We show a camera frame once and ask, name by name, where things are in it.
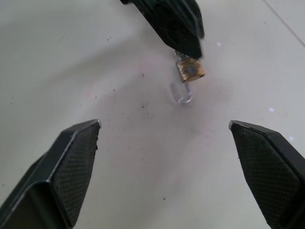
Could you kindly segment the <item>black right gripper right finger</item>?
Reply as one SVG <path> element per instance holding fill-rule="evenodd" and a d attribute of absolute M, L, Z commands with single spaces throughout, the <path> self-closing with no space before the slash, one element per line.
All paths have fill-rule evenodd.
<path fill-rule="evenodd" d="M 244 178 L 271 229 L 305 229 L 305 158 L 277 131 L 229 123 Z"/>

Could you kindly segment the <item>small brass padlock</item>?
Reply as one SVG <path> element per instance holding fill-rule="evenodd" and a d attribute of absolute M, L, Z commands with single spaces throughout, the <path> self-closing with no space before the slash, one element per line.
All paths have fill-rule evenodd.
<path fill-rule="evenodd" d="M 181 52 L 175 51 L 176 66 L 183 83 L 198 80 L 205 76 L 205 70 L 199 59 L 194 59 Z"/>

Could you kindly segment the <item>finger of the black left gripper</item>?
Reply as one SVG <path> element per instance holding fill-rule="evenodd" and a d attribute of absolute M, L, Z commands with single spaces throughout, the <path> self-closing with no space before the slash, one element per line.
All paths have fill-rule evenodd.
<path fill-rule="evenodd" d="M 187 9 L 190 23 L 192 23 L 191 30 L 193 34 L 195 34 L 199 39 L 205 38 L 203 18 L 196 0 L 184 0 L 184 5 Z"/>
<path fill-rule="evenodd" d="M 193 34 L 184 0 L 120 0 L 134 4 L 162 41 L 194 59 L 202 57 L 200 40 Z"/>

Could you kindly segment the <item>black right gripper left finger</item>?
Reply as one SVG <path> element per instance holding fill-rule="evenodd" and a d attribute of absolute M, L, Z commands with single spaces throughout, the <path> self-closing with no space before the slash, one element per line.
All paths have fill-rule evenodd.
<path fill-rule="evenodd" d="M 0 207 L 0 229 L 73 229 L 92 176 L 99 119 L 63 130 Z"/>

